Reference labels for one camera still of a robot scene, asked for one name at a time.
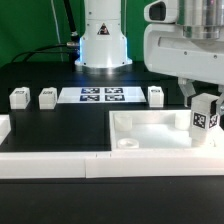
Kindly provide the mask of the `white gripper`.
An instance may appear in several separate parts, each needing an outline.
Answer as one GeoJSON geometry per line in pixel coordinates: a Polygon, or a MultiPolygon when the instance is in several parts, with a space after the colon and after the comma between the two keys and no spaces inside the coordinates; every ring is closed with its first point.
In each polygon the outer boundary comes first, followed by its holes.
{"type": "Polygon", "coordinates": [[[145,6],[144,19],[147,69],[181,77],[185,107],[196,94],[193,80],[219,84],[216,112],[223,116],[224,0],[155,0],[145,6]]]}

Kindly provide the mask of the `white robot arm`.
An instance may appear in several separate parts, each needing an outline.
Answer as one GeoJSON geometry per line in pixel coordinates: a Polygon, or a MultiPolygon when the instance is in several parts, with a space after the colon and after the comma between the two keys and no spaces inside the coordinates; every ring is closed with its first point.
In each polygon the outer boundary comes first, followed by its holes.
{"type": "MultiPolygon", "coordinates": [[[[131,63],[121,32],[121,0],[84,0],[85,33],[77,68],[112,73],[131,63]]],[[[175,76],[183,95],[195,80],[218,86],[216,112],[224,115],[224,0],[154,0],[144,8],[144,63],[175,76]]]]}

